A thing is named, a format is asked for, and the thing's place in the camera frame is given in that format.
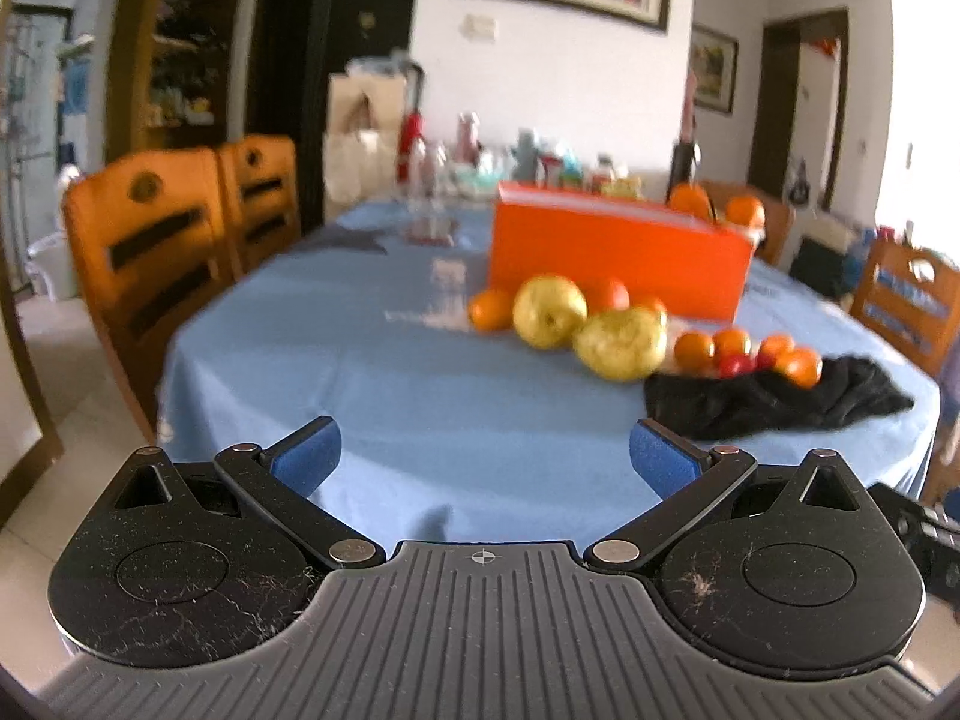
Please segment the black knitted cloth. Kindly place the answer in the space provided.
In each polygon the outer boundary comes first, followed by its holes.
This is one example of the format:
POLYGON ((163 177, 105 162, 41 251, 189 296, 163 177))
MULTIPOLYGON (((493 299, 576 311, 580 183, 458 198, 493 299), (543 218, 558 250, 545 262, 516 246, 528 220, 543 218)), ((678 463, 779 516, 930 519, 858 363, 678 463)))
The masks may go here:
POLYGON ((672 433, 715 442, 770 431, 836 431, 914 406, 885 369, 861 356, 825 359, 812 388, 775 371, 732 379, 654 374, 644 383, 644 403, 647 416, 672 433))

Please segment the grey tall bottle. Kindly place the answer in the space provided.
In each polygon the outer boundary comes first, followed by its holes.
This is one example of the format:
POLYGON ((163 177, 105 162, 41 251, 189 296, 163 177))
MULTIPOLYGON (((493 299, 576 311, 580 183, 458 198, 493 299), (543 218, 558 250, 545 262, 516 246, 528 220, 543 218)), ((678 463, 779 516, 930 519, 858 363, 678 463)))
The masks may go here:
POLYGON ((517 132, 517 143, 514 147, 514 171, 512 178, 521 184, 534 184, 539 171, 539 148, 535 133, 528 128, 521 128, 517 132))

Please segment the black smartphone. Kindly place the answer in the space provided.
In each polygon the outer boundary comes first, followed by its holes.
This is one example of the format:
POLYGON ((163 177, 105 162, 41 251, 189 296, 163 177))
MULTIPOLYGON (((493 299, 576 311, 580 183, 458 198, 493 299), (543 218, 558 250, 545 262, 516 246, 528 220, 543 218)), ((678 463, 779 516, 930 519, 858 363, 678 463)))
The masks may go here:
POLYGON ((455 244, 457 231, 459 231, 459 221, 452 216, 413 216, 412 221, 404 229, 404 238, 413 245, 452 247, 455 244))

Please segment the white fruit bowl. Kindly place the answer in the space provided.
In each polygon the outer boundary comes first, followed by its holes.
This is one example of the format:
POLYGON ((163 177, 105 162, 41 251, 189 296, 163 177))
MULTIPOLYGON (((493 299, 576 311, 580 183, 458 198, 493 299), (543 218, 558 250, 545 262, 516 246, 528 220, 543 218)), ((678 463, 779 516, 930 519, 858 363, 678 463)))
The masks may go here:
POLYGON ((754 249, 758 249, 766 239, 766 229, 763 226, 752 226, 751 224, 737 224, 726 218, 724 213, 718 213, 716 216, 716 226, 726 231, 734 232, 737 236, 747 239, 754 249))

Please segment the orange cardboard box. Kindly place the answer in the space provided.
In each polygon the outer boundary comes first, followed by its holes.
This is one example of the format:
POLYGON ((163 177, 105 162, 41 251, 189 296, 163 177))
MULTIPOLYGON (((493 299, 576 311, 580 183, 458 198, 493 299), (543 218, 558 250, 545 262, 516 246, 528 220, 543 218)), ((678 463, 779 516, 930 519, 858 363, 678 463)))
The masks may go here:
POLYGON ((730 322, 752 260, 754 243, 740 232, 658 203, 501 184, 488 284, 516 291, 540 275, 579 286, 615 278, 674 316, 730 322))

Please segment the wooden chair near left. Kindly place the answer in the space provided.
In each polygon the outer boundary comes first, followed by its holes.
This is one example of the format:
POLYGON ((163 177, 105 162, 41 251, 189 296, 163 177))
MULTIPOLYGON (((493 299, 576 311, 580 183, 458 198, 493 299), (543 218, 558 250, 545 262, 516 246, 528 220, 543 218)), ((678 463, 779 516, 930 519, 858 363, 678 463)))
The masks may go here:
POLYGON ((153 442, 167 345, 235 282, 217 155, 127 154, 67 190, 64 223, 107 362, 153 442))

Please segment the red cherry tomato front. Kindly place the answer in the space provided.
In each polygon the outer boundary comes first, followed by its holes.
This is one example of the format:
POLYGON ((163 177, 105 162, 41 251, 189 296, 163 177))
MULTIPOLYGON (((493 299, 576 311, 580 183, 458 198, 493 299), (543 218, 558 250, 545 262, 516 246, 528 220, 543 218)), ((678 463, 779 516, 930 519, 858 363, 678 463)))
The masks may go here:
POLYGON ((748 353, 724 353, 716 362, 716 371, 721 379, 748 376, 755 371, 755 358, 748 353))

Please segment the large orange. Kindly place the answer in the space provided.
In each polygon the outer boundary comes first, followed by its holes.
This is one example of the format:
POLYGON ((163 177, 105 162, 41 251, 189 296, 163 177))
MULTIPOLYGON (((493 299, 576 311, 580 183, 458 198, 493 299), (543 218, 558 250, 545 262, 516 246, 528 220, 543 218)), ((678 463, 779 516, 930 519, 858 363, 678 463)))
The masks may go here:
POLYGON ((609 310, 625 310, 631 307, 630 291, 617 278, 605 277, 590 281, 583 286, 587 312, 591 316, 609 310))

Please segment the blue tablecloth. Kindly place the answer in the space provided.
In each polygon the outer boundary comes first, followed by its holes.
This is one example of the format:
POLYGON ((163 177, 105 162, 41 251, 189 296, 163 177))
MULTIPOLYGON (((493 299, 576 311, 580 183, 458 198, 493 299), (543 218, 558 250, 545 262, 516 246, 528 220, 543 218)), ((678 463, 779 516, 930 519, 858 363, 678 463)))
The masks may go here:
POLYGON ((457 211, 448 247, 412 244, 409 222, 400 203, 359 206, 189 320, 161 383, 167 455, 204 461, 330 416, 342 460, 317 505, 387 548, 587 546, 658 504, 628 450, 639 385, 470 327, 490 212, 457 211))

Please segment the black thermos bottle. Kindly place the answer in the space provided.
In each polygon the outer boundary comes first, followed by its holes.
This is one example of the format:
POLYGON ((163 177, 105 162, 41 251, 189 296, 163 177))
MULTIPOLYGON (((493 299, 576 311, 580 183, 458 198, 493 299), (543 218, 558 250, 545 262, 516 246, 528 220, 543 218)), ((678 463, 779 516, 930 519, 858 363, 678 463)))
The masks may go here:
POLYGON ((667 183, 666 197, 674 193, 675 188, 683 184, 693 184, 695 174, 700 164, 701 151, 697 142, 693 140, 679 140, 672 149, 670 161, 669 182, 667 183))

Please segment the red folded umbrella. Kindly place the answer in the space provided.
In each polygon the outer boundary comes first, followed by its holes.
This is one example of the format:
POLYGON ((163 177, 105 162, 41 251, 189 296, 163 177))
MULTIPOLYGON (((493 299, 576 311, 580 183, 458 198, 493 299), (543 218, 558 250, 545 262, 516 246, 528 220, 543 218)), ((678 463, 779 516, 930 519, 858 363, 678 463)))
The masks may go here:
POLYGON ((421 117, 421 96, 425 86, 425 70, 420 64, 409 60, 404 65, 405 110, 400 140, 397 148, 397 180, 403 184, 409 178, 410 153, 413 144, 421 137, 423 117, 421 117))

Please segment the orange in bowl right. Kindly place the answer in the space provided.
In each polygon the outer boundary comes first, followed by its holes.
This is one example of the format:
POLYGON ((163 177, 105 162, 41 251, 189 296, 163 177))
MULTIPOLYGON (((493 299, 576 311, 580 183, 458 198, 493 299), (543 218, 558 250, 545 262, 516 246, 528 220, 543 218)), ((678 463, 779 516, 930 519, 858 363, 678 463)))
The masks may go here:
POLYGON ((754 195, 745 195, 745 193, 727 200, 724 215, 737 224, 763 227, 766 224, 766 208, 763 202, 754 195))

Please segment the yellow pear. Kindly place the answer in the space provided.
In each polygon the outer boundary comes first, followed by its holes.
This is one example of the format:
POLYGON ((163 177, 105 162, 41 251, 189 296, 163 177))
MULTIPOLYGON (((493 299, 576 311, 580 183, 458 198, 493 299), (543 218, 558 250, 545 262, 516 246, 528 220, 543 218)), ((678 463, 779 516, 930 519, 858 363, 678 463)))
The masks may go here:
POLYGON ((530 278, 514 296, 512 327, 524 343, 540 351, 568 348, 586 320, 583 291, 567 277, 530 278))
POLYGON ((573 351, 601 379, 636 382, 662 366, 667 340, 667 328, 654 312, 631 307, 590 317, 573 338, 573 351))

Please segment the wooden chair right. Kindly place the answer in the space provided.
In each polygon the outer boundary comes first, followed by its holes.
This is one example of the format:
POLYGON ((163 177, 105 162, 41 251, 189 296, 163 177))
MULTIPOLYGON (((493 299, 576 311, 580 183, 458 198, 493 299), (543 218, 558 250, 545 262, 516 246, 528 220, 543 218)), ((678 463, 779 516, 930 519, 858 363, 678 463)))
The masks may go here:
POLYGON ((875 239, 851 316, 937 379, 958 340, 958 270, 932 250, 875 239))

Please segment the red cherry tomato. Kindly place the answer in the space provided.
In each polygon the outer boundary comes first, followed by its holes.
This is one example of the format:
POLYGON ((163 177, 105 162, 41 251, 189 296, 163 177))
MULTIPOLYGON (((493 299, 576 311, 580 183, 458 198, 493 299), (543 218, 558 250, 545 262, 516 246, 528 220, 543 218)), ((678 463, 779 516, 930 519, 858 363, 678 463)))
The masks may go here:
POLYGON ((716 371, 721 379, 748 376, 755 371, 755 358, 748 353, 724 353, 716 362, 716 371))
POLYGON ((768 351, 760 351, 755 358, 754 369, 755 371, 768 371, 768 369, 773 369, 776 364, 776 356, 773 353, 768 353, 768 351))

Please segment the wooden display cabinet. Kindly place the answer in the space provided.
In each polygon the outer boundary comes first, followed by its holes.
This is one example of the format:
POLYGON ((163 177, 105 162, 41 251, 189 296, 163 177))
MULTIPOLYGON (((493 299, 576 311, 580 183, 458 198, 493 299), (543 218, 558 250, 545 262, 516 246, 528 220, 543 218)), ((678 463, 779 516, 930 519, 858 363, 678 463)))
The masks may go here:
POLYGON ((226 140, 238 0, 116 0, 106 65, 104 159, 226 140))

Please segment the green tissue box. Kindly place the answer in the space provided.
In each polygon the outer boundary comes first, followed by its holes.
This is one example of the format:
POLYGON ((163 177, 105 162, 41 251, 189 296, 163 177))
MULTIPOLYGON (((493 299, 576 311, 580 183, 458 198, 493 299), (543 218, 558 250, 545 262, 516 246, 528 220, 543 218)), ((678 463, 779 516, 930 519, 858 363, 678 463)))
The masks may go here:
POLYGON ((486 202, 496 195, 498 177, 482 172, 470 164, 455 163, 452 168, 452 185, 459 199, 486 202))

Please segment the small framed picture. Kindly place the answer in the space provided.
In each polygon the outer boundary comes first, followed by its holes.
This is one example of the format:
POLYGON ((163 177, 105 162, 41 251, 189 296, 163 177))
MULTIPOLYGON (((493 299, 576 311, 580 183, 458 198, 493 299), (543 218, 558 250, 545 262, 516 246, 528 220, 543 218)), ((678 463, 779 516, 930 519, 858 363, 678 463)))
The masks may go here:
POLYGON ((697 78, 695 104, 731 115, 736 97, 739 41, 724 32, 692 26, 690 68, 697 78))

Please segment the orange in bowl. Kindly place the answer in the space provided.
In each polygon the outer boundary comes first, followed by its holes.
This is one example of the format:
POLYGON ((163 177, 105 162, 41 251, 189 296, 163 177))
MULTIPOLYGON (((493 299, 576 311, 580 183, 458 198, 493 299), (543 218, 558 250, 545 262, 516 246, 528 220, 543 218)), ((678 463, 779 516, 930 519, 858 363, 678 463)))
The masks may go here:
POLYGON ((690 184, 690 182, 675 184, 667 197, 667 208, 675 213, 693 216, 708 223, 716 221, 715 205, 700 184, 690 184))
POLYGON ((727 200, 724 215, 737 224, 763 227, 766 224, 766 208, 763 202, 754 195, 745 195, 745 193, 727 200))

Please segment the pink water bottle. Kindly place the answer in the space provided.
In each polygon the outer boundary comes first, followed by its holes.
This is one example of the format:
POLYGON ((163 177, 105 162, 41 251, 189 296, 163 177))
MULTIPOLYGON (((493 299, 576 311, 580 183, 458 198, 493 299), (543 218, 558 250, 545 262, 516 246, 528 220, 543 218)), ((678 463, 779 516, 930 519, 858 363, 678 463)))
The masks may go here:
POLYGON ((480 154, 480 119, 475 112, 460 112, 455 132, 454 159, 475 166, 480 154))

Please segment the clear glass jar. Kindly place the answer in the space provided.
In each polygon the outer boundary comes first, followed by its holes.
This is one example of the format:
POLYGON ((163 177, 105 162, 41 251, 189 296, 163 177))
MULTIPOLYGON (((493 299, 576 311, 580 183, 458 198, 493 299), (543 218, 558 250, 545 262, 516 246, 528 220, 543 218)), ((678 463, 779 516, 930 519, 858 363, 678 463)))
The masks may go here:
POLYGON ((428 216, 443 208, 449 188, 449 154, 439 140, 416 138, 409 154, 407 202, 413 216, 428 216))

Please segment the orange in bowl left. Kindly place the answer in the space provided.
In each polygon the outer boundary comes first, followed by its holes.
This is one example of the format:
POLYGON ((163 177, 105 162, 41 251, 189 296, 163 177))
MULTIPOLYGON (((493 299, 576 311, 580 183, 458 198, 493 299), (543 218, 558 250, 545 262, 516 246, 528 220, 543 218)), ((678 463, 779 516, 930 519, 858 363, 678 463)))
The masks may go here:
POLYGON ((667 197, 667 208, 675 213, 693 216, 708 223, 716 221, 715 205, 700 184, 690 184, 690 182, 675 184, 667 197))

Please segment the red cherry tomato right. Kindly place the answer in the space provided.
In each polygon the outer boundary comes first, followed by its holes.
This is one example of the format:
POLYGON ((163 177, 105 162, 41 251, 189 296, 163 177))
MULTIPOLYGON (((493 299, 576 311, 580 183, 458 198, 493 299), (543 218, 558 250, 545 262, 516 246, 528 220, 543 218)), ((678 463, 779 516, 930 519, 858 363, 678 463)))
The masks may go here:
POLYGON ((776 356, 773 353, 768 353, 768 351, 760 351, 755 358, 754 369, 755 371, 768 371, 768 369, 773 369, 776 364, 776 356))

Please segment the tangerine beside large orange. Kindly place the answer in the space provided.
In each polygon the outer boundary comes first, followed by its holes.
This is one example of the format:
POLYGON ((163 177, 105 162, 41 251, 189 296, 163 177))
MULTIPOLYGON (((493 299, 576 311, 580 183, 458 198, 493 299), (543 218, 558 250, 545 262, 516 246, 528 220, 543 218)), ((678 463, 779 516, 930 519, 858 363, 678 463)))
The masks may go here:
POLYGON ((669 320, 669 312, 665 309, 664 303, 654 296, 640 296, 633 299, 635 309, 649 310, 651 314, 658 319, 661 325, 665 325, 669 320))

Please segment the white wall switch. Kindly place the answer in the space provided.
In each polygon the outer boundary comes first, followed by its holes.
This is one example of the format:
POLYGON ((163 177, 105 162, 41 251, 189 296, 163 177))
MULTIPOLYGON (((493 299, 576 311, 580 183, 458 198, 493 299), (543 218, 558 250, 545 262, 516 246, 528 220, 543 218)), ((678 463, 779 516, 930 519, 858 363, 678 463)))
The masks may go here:
POLYGON ((460 32, 469 41, 493 44, 498 39, 498 21, 493 16, 467 13, 460 25, 460 32))

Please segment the small tangerine far left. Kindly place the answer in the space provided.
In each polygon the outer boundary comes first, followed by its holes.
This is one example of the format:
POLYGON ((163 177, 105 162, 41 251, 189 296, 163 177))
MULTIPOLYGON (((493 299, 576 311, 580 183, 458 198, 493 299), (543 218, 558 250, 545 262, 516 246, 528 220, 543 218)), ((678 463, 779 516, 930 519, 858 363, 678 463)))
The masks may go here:
POLYGON ((507 332, 512 328, 514 294, 507 289, 488 288, 475 294, 467 307, 467 317, 478 333, 507 332))

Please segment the paper shopping bag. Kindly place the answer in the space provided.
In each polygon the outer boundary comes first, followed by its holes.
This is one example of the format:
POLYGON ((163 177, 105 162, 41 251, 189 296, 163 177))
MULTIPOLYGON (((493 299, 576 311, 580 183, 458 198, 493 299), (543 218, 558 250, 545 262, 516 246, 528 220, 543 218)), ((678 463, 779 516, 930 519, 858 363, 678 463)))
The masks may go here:
POLYGON ((325 224, 392 192, 405 93, 400 75, 331 76, 322 142, 325 224))

